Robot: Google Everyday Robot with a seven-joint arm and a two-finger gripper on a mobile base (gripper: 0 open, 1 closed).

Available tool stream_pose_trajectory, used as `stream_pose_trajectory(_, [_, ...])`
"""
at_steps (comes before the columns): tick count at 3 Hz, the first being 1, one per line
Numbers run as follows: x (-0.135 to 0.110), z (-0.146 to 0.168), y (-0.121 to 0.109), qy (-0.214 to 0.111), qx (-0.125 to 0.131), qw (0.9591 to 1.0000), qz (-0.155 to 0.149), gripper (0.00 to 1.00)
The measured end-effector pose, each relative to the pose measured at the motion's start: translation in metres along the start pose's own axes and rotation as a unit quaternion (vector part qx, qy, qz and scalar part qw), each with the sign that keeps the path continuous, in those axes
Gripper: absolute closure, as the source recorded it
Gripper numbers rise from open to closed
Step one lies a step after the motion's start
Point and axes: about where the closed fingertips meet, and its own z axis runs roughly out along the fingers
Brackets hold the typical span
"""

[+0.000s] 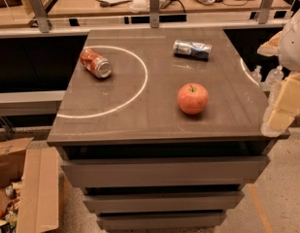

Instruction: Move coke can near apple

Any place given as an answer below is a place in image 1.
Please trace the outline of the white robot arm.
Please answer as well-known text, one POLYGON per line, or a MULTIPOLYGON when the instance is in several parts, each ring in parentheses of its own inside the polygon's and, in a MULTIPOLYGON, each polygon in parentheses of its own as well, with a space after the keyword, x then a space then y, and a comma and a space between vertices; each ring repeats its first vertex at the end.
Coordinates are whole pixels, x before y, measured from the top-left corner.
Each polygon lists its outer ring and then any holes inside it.
POLYGON ((290 71, 283 81, 273 84, 261 126, 264 136, 278 137, 300 115, 300 9, 283 30, 262 44, 257 52, 276 55, 279 64, 290 71))

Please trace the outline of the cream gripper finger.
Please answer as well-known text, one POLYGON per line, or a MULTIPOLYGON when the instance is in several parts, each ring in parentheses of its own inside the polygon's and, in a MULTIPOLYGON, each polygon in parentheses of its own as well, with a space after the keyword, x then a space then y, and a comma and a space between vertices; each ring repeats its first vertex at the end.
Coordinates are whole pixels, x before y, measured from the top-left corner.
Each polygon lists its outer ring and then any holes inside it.
POLYGON ((300 73, 292 72, 283 81, 273 83, 268 102, 261 133, 278 137, 300 114, 300 73))

